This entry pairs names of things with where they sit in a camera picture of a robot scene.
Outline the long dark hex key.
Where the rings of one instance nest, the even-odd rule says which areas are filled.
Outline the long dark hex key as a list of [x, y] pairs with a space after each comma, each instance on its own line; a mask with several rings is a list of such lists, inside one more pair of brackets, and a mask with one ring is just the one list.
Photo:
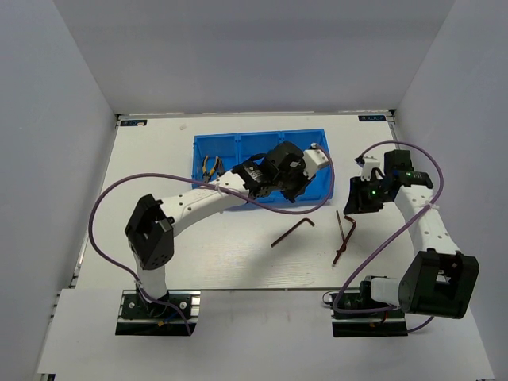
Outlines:
[[284, 232], [280, 237], [278, 237], [276, 240], [274, 240], [270, 247], [274, 248], [276, 245], [280, 244], [283, 240], [288, 238], [297, 228], [299, 228], [301, 225], [310, 225], [311, 227], [315, 226], [315, 223], [310, 220], [307, 217], [304, 217], [300, 221], [296, 222], [294, 225], [292, 225], [286, 232]]

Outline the yellow black pliers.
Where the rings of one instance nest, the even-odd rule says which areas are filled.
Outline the yellow black pliers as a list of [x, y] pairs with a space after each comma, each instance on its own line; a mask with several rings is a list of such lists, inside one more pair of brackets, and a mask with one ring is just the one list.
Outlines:
[[206, 155], [202, 161], [201, 173], [204, 183], [208, 183], [211, 179], [221, 177], [225, 174], [225, 168], [220, 156], [216, 156], [211, 165], [208, 164], [209, 161], [210, 156], [208, 155]]

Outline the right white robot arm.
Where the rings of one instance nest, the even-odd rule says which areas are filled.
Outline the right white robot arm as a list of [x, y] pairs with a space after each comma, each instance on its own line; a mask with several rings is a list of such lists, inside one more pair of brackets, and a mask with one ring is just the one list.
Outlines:
[[340, 293], [333, 300], [339, 314], [366, 314], [401, 310], [430, 317], [462, 318], [468, 308], [479, 262], [464, 255], [450, 237], [436, 205], [441, 189], [435, 189], [428, 173], [414, 169], [410, 151], [386, 152], [384, 161], [358, 156], [359, 176], [350, 180], [344, 214], [369, 214], [394, 203], [408, 232], [414, 259], [401, 279], [368, 276], [357, 296]]

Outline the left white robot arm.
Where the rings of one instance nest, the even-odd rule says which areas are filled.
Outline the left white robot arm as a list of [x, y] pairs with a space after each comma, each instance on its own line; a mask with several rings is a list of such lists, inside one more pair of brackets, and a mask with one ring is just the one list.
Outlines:
[[303, 151], [284, 141], [267, 153], [256, 154], [205, 186], [157, 200], [140, 198], [125, 227], [136, 261], [140, 307], [152, 317], [167, 309], [165, 266], [174, 256], [174, 240], [193, 224], [249, 199], [278, 191], [294, 202], [329, 160], [313, 144]]

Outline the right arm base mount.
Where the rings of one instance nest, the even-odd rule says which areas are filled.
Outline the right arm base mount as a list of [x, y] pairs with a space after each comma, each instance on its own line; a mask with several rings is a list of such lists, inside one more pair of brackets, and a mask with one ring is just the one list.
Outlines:
[[405, 314], [400, 310], [376, 313], [343, 314], [333, 309], [338, 291], [326, 291], [322, 295], [325, 307], [332, 311], [334, 338], [405, 337], [408, 335]]

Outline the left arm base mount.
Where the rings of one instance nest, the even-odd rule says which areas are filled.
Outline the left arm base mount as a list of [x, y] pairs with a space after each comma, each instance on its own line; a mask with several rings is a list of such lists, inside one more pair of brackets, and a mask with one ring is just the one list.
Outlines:
[[122, 292], [116, 336], [187, 337], [198, 323], [200, 291], [170, 291], [176, 309], [146, 302], [135, 290]]

